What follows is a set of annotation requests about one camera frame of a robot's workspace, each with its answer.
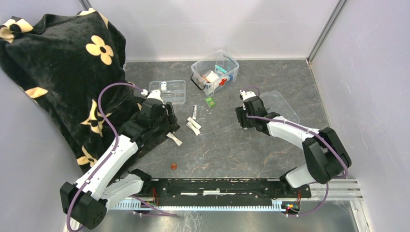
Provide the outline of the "clear compartment tray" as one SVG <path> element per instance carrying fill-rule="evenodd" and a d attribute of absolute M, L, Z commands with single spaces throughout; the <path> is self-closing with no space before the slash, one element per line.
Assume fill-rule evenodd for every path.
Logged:
<path fill-rule="evenodd" d="M 160 90 L 161 82 L 167 82 L 167 91 L 161 91 L 161 97 L 164 102 L 170 102 L 173 105 L 182 105 L 186 102 L 185 80 L 152 81 L 149 83 L 148 90 Z"/>

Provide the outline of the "small white blue tube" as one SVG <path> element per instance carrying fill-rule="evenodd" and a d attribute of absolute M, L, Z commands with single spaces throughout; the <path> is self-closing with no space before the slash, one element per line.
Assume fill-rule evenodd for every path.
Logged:
<path fill-rule="evenodd" d="M 197 105 L 193 106 L 193 113 L 192 113 L 192 119 L 196 120 L 197 118 Z"/>

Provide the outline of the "green small medicine box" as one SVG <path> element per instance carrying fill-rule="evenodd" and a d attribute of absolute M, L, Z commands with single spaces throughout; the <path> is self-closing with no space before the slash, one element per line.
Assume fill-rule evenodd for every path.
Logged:
<path fill-rule="evenodd" d="M 212 109 L 213 107 L 216 106 L 216 103 L 214 102 L 214 100 L 211 97 L 206 97 L 204 99 L 204 101 L 206 102 L 207 106 Z"/>

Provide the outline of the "clear first aid box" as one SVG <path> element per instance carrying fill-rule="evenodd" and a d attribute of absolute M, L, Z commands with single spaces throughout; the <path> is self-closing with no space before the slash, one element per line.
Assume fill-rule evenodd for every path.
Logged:
<path fill-rule="evenodd" d="M 215 65 L 221 66 L 228 72 L 226 74 L 216 73 Z M 191 65 L 191 70 L 191 82 L 196 86 L 197 89 L 202 91 L 205 94 L 205 96 L 211 97 L 224 87 L 236 82 L 239 71 L 239 63 L 224 50 L 217 50 L 211 55 L 205 57 L 204 59 L 193 63 Z M 208 71 L 213 71 L 214 73 L 216 73 L 219 76 L 219 80 L 214 83 L 204 84 L 201 76 L 204 76 L 204 74 Z M 233 76 L 233 80 L 227 82 L 223 86 L 219 86 L 220 80 L 229 75 Z"/>

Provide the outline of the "white gauze pad packet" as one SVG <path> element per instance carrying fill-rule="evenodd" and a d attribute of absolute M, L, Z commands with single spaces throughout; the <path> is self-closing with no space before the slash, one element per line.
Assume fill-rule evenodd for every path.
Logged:
<path fill-rule="evenodd" d="M 211 83 L 214 83 L 219 80 L 219 76 L 213 71 L 208 71 L 207 73 L 204 74 L 204 76 L 207 76 L 208 79 L 211 79 L 212 80 Z"/>

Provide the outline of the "teal bandage packet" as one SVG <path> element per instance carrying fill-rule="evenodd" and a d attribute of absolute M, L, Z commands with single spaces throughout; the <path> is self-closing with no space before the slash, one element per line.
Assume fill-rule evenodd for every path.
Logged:
<path fill-rule="evenodd" d="M 226 74 L 228 72 L 227 70 L 225 70 L 219 65 L 215 65 L 215 71 L 216 73 L 219 73 L 219 74 Z"/>

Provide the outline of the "blue white bandage roll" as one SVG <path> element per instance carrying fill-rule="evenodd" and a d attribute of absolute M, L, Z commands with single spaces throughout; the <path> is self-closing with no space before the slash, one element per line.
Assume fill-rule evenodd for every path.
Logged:
<path fill-rule="evenodd" d="M 220 80 L 219 86 L 223 86 L 223 85 L 225 85 L 227 82 L 232 81 L 232 80 L 233 80 L 233 76 L 232 76 L 232 75 L 226 76 L 225 78 L 222 78 L 222 79 Z"/>

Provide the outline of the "brown bottle orange cap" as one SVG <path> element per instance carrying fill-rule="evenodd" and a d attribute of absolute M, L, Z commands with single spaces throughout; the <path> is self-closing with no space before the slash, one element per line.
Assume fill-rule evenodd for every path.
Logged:
<path fill-rule="evenodd" d="M 212 82 L 212 80 L 208 79 L 207 76 L 201 76 L 201 78 L 202 78 L 204 84 L 210 84 Z"/>

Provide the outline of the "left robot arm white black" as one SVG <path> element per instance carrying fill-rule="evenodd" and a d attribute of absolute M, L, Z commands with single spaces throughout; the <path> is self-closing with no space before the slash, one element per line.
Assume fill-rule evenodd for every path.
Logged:
<path fill-rule="evenodd" d="M 142 109 L 115 133 L 101 159 L 74 184 L 66 182 L 60 188 L 68 231 L 78 232 L 83 227 L 92 230 L 120 201 L 135 194 L 148 196 L 151 175 L 139 169 L 127 170 L 179 127 L 170 102 L 145 100 Z"/>

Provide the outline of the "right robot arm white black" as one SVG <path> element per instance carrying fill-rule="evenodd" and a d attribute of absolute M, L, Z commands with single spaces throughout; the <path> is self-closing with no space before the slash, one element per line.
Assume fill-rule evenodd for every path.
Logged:
<path fill-rule="evenodd" d="M 279 191 L 283 196 L 292 197 L 306 184 L 327 184 L 334 178 L 348 175 L 351 158 L 334 129 L 313 129 L 287 120 L 276 112 L 269 113 L 263 100 L 251 91 L 243 92 L 240 98 L 242 106 L 237 107 L 235 113 L 241 128 L 255 128 L 297 146 L 304 153 L 305 164 L 279 178 Z"/>

